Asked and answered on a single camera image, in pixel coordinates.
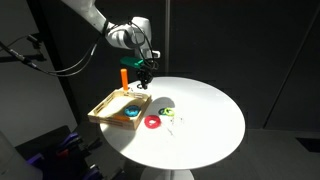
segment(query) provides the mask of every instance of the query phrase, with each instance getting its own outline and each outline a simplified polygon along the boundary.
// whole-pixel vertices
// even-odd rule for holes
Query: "wire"
[[[87,52],[84,54],[84,56],[76,64],[74,64],[73,66],[71,66],[69,68],[66,68],[66,69],[58,70],[58,71],[47,71],[47,72],[48,73],[61,73],[61,72],[69,71],[69,70],[77,67],[85,59],[85,57],[88,55],[90,50],[93,49],[96,45],[97,45],[97,41],[90,46],[90,48],[87,50]]]
[[[55,74],[55,73],[53,73],[54,71],[45,71],[45,70],[43,70],[43,69],[41,69],[41,68],[38,68],[38,67],[36,67],[36,69],[37,70],[39,70],[39,71],[41,71],[41,72],[43,72],[43,73],[45,73],[45,74],[48,74],[48,75],[51,75],[51,76],[56,76],[56,77],[69,77],[69,76],[73,76],[73,75],[76,75],[76,74],[78,74],[79,72],[81,72],[88,64],[89,64],[89,62],[91,61],[91,59],[92,59],[92,56],[93,56],[93,54],[94,54],[94,52],[95,52],[95,50],[96,50],[96,47],[97,47],[97,44],[98,44],[98,41],[100,40],[100,37],[98,38],[98,40],[97,40],[97,42],[94,44],[94,46],[93,46],[93,48],[91,48],[91,53],[90,53],[90,56],[89,56],[89,59],[87,60],[87,62],[84,64],[84,66],[83,67],[81,67],[78,71],[76,71],[76,72],[73,72],[73,73],[71,73],[71,74]]]
[[[151,43],[150,43],[147,35],[143,32],[143,30],[142,30],[138,25],[136,25],[136,24],[133,23],[132,21],[130,21],[130,23],[133,24],[134,26],[136,26],[136,27],[139,29],[139,31],[143,34],[145,40],[146,40],[147,43],[148,43],[149,49],[150,49],[150,51],[151,51],[151,57],[152,57],[152,58],[151,58],[151,63],[153,63],[153,67],[150,67],[150,68],[151,68],[151,69],[154,69],[154,70],[157,70],[158,67],[159,67],[159,64],[158,64],[158,62],[156,62],[156,61],[154,60],[154,55],[153,55],[153,52],[152,52],[152,51],[153,51],[153,50],[152,50],[152,46],[151,46]]]
[[[21,39],[26,38],[26,37],[28,37],[28,36],[21,36],[21,37],[15,39],[14,41],[12,41],[11,43],[9,43],[9,44],[6,45],[6,46],[7,46],[7,47],[10,47],[10,46],[12,46],[14,43],[16,43],[17,41],[20,41]]]
[[[136,43],[139,44],[138,39],[137,39],[137,36],[136,36],[136,33],[135,33],[135,31],[134,31],[134,28],[132,27],[131,24],[130,24],[130,26],[131,26],[131,29],[132,29],[132,32],[133,32],[133,36],[134,36],[134,38],[135,38],[135,40],[136,40]],[[140,56],[142,57],[143,61],[144,61],[144,62],[149,66],[149,68],[151,69],[152,67],[151,67],[151,65],[146,61],[146,58],[144,57],[140,46],[139,46],[138,50],[139,50]]]

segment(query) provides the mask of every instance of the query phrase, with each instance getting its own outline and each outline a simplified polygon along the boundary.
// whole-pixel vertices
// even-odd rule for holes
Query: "table pedestal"
[[[146,167],[141,180],[194,180],[190,170],[162,170]]]

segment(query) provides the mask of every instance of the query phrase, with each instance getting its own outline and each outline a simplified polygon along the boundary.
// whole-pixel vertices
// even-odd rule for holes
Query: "blue object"
[[[32,156],[30,159],[27,160],[28,164],[33,165],[34,162],[44,159],[43,155],[41,153],[38,153],[34,156]]]
[[[135,117],[139,114],[139,112],[140,112],[140,108],[139,106],[136,106],[136,105],[128,106],[124,110],[124,114],[129,117]]]
[[[69,134],[69,136],[66,139],[64,139],[64,141],[61,144],[59,144],[58,147],[62,148],[63,146],[65,146],[66,144],[68,144],[70,141],[72,141],[77,137],[79,137],[79,134],[76,132]]]

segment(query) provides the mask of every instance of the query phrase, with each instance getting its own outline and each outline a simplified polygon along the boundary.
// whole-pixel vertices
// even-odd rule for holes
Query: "red ring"
[[[160,126],[161,124],[161,120],[159,118],[159,116],[156,115],[149,115],[147,117],[144,118],[144,124],[150,128],[150,129],[154,129]]]

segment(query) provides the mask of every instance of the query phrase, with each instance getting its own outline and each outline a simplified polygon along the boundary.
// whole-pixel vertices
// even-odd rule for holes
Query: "dark background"
[[[34,18],[40,32],[51,37],[47,43],[52,46],[46,46],[56,68],[77,62],[98,36],[59,0],[28,3],[41,7],[31,10],[34,15],[43,13]],[[261,128],[319,4],[319,0],[172,0],[169,75],[224,91],[241,108],[247,127]],[[96,6],[111,22],[133,16],[150,20],[153,48],[162,53],[156,76],[164,75],[165,0],[97,0]],[[267,129],[320,131],[319,28],[317,17]],[[87,113],[121,86],[119,61],[126,55],[133,51],[110,47],[103,40],[89,66],[62,84],[72,96],[79,121],[87,121]],[[129,81],[135,80],[134,70],[129,70]]]

